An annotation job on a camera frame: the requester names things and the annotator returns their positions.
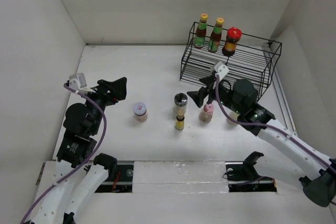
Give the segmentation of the black cap spice shaker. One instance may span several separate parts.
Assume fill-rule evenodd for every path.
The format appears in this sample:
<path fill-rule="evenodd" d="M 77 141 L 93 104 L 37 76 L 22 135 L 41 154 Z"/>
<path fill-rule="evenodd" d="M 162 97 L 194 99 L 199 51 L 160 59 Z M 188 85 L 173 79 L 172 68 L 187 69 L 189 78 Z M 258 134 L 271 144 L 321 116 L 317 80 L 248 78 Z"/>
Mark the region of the black cap spice shaker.
<path fill-rule="evenodd" d="M 174 97 L 174 107 L 173 111 L 175 114 L 178 114 L 179 111 L 182 111 L 183 113 L 186 112 L 187 109 L 187 95 L 185 93 L 177 93 Z"/>

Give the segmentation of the small yellow label bottle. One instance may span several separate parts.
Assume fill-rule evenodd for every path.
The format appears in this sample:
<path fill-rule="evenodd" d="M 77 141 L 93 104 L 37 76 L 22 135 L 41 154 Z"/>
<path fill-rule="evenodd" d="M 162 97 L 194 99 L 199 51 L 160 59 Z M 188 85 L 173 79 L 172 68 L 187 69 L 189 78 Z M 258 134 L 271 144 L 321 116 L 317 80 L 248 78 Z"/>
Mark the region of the small yellow label bottle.
<path fill-rule="evenodd" d="M 185 113 L 183 111 L 178 111 L 178 113 L 177 113 L 176 121 L 175 121 L 175 128 L 177 130 L 184 129 L 184 120 L 185 120 L 184 114 Z"/>

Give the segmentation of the green label sauce bottle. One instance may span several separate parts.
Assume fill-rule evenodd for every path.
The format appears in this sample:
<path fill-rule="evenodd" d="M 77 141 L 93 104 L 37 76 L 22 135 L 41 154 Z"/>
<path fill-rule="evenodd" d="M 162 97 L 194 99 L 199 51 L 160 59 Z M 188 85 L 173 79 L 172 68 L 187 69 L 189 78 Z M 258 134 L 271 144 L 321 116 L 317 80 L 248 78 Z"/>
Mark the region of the green label sauce bottle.
<path fill-rule="evenodd" d="M 206 13 L 202 13 L 194 36 L 195 48 L 201 49 L 204 46 L 204 41 L 206 37 L 207 19 L 208 15 Z"/>
<path fill-rule="evenodd" d="M 211 33 L 209 43 L 208 43 L 208 51 L 211 53 L 215 53 L 218 51 L 219 44 L 222 38 L 222 31 L 223 31 L 223 23 L 224 19 L 219 17 L 216 20 L 216 24 L 213 28 Z"/>

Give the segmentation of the red lid dark sauce jar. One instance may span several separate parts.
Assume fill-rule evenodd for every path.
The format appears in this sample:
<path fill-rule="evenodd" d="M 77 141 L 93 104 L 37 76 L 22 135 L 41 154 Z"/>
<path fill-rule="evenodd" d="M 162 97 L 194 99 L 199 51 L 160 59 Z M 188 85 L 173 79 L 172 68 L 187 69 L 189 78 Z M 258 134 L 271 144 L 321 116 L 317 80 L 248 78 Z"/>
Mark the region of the red lid dark sauce jar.
<path fill-rule="evenodd" d="M 222 48 L 222 54 L 226 57 L 231 57 L 236 51 L 236 47 L 240 38 L 242 36 L 242 31 L 236 27 L 231 27 L 227 31 L 226 41 Z"/>

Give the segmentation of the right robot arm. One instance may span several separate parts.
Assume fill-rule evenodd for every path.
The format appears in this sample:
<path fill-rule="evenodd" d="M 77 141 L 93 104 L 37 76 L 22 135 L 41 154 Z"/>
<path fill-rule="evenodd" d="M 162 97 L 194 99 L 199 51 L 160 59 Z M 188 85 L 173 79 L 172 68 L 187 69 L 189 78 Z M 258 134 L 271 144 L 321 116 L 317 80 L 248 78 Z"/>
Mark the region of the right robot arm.
<path fill-rule="evenodd" d="M 226 108 L 238 114 L 236 119 L 224 112 L 227 119 L 275 147 L 293 163 L 293 168 L 282 168 L 279 161 L 268 159 L 259 162 L 261 152 L 254 151 L 246 157 L 239 170 L 241 181 L 271 177 L 302 189 L 305 196 L 320 207 L 333 203 L 335 197 L 335 159 L 314 150 L 311 146 L 285 128 L 266 108 L 257 103 L 258 92 L 247 79 L 235 81 L 230 88 L 214 73 L 201 78 L 204 84 L 187 95 L 198 107 L 216 101 L 222 111 Z"/>

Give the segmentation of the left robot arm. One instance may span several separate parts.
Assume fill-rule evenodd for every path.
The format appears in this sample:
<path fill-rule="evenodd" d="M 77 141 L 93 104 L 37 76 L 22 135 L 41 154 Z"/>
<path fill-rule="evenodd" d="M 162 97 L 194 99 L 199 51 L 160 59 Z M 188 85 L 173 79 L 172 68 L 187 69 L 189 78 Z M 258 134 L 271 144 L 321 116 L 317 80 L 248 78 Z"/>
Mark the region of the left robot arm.
<path fill-rule="evenodd" d="M 117 176 L 117 159 L 96 152 L 107 131 L 105 108 L 126 99 L 127 78 L 98 80 L 89 88 L 85 75 L 78 73 L 64 88 L 85 103 L 66 110 L 52 185 L 31 205 L 22 223 L 75 223 L 98 187 Z"/>

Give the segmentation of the pink cap spice jar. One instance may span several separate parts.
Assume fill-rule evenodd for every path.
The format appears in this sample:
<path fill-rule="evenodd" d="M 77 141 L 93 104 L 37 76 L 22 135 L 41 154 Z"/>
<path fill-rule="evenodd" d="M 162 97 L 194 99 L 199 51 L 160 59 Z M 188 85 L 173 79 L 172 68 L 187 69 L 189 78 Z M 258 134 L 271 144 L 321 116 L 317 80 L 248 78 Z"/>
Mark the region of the pink cap spice jar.
<path fill-rule="evenodd" d="M 214 106 L 212 104 L 205 104 L 199 114 L 199 119 L 202 122 L 208 123 L 212 120 L 214 113 Z"/>

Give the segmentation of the white lid glass jar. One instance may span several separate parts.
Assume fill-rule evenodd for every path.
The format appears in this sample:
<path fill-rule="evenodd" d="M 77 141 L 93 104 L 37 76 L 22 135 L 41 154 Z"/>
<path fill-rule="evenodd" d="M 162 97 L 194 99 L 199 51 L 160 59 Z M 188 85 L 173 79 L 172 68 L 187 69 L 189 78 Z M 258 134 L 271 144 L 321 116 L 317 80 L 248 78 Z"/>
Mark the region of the white lid glass jar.
<path fill-rule="evenodd" d="M 147 107 L 143 102 L 137 102 L 133 106 L 135 118 L 140 122 L 145 122 L 148 118 Z"/>

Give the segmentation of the yellow cap spice jar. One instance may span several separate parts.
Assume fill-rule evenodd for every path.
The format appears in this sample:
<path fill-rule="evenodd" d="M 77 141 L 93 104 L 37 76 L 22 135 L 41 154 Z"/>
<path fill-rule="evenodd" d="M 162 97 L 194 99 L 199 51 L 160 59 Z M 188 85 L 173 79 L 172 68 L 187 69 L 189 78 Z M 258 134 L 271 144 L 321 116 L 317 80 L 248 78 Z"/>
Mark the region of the yellow cap spice jar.
<path fill-rule="evenodd" d="M 227 123 L 229 123 L 230 125 L 237 125 L 236 121 L 239 117 L 239 114 L 231 111 L 228 116 L 229 118 L 227 118 Z"/>

